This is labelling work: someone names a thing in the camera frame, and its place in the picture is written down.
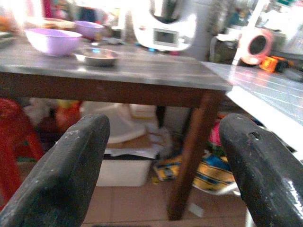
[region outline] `purple bowl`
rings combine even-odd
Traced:
[[[104,26],[93,22],[81,21],[81,20],[77,20],[74,22],[76,23],[77,32],[82,34],[84,38],[90,40],[94,40],[96,33],[101,33],[104,28]]]
[[[26,30],[27,39],[38,51],[50,56],[70,54],[80,43],[81,34],[48,28]]]

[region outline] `food processor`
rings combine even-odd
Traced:
[[[193,0],[141,0],[132,9],[134,33],[148,48],[182,51],[190,47],[196,34]]]

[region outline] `appliance display screen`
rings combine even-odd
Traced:
[[[174,33],[167,33],[167,32],[159,32],[155,31],[155,41],[162,42],[162,43],[175,43],[175,35]]]

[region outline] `red plastic stool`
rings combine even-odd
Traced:
[[[16,147],[24,141],[29,144],[26,155],[38,161],[43,150],[29,118],[18,103],[0,98],[0,189],[5,204],[21,185]]]

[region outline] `stainless steel plate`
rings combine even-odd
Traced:
[[[79,62],[91,66],[113,66],[118,58],[114,51],[94,47],[81,48],[74,54]]]

